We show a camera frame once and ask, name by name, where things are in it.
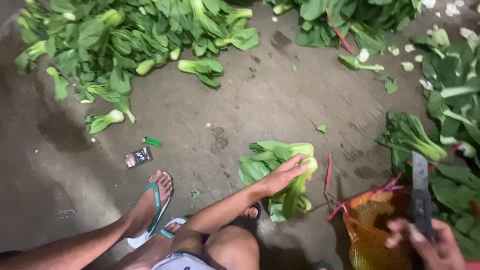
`green lighter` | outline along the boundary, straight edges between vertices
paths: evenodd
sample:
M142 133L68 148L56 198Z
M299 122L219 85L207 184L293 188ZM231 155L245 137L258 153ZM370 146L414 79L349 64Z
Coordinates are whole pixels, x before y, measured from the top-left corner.
M155 140L155 139L152 139L152 138L149 138L149 137L145 137L142 139L142 142L146 143L146 144L150 144L150 145L154 145L154 146L162 146L162 142L159 141L159 140Z

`orange mesh bag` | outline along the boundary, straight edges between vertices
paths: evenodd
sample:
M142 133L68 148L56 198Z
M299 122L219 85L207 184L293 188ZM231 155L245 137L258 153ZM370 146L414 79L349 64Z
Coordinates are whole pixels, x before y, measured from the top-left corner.
M330 155L329 159L325 192L336 200L328 193ZM385 246L389 235L387 221L405 217L410 210L411 190L396 185L399 177L400 175L381 188L364 192L346 202L339 202L340 205L328 217L330 220L343 209L343 222L351 240L349 257L356 270L411 269L405 255L398 249L389 249Z

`white flip flop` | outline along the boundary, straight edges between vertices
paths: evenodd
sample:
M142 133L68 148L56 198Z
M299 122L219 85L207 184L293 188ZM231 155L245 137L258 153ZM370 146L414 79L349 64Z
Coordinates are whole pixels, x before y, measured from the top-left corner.
M163 174L170 177L170 175L168 175L168 173L166 172L163 172ZM142 234L140 237L137 237L137 238L127 238L128 244L133 248L138 248L139 246L143 245L145 242L147 242L148 239L150 239L150 237L152 237L156 233L158 222L160 221L160 218L162 217L163 212L167 208L167 205L170 202L170 199L172 198L172 196L170 195L170 197L167 200L167 203L160 210L161 204L160 204L160 191L158 189L158 184L156 182L149 182L145 187L144 192L150 188L153 189L154 191L156 213L152 220L152 223L150 224L150 226L148 226L144 234Z
M172 219L172 221L170 221L169 223L167 223L163 229L160 230L160 233L163 235L163 236L166 236L168 238L175 238L175 235L173 235L172 233L168 232L167 230L165 230L165 227L169 226L170 224L172 223L178 223L178 224L185 224L185 222L187 221L187 218L176 218L176 219Z

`knife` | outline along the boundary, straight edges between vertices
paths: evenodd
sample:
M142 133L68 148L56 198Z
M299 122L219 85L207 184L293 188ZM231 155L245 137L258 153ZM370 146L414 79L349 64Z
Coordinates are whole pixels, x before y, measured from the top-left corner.
M419 153L412 151L413 190L412 221L429 241L432 240L432 198L428 192L428 162Z

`concrete floor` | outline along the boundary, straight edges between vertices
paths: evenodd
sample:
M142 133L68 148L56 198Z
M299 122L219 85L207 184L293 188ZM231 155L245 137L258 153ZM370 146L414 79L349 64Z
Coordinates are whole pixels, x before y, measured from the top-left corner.
M18 1L6 2L10 11L21 6ZM399 48L408 36L432 24L446 28L451 40L460 38L459 25L475 29L477 14L468 10L468 3L454 18L445 16L444 4L437 2L438 9L419 15L403 35L397 35ZM157 169L173 177L175 190L162 223L193 214L244 187L238 158L251 153L249 143L276 140L312 143L319 169L307 188L313 204L310 213L283 223L273 223L264 214L255 226L262 269L305 269L316 260L350 269L343 223L339 216L326 220L331 210L322 191L328 154L333 156L331 192L341 200L391 177L390 151L373 141L384 129L385 112L408 111L431 124L419 71L406 73L400 65L413 62L415 54L401 49L398 57L388 53L371 57L371 63L383 64L398 77L399 90L389 95L374 81L373 72L353 72L337 61L345 50L296 45L296 12L275 23L270 7L258 2L252 9L249 25L259 29L260 44L220 54L225 75L219 90L169 63L133 81L131 103L137 123L126 121L93 136L84 131L84 116L107 113L111 105L100 98L93 105L81 104L73 95L56 103L44 72L47 57L37 71L17 75L13 59L24 45L12 24L14 17L3 12L0 251L25 250L109 224L133 206ZM434 15L439 9L441 19ZM354 43L351 36L347 40ZM193 57L184 52L181 58ZM326 124L327 133L316 131L312 122ZM152 162L126 169L124 155L143 147L144 136L164 145L151 147ZM193 189L201 192L197 199L189 198ZM129 251L126 242L119 243L91 268L103 268Z

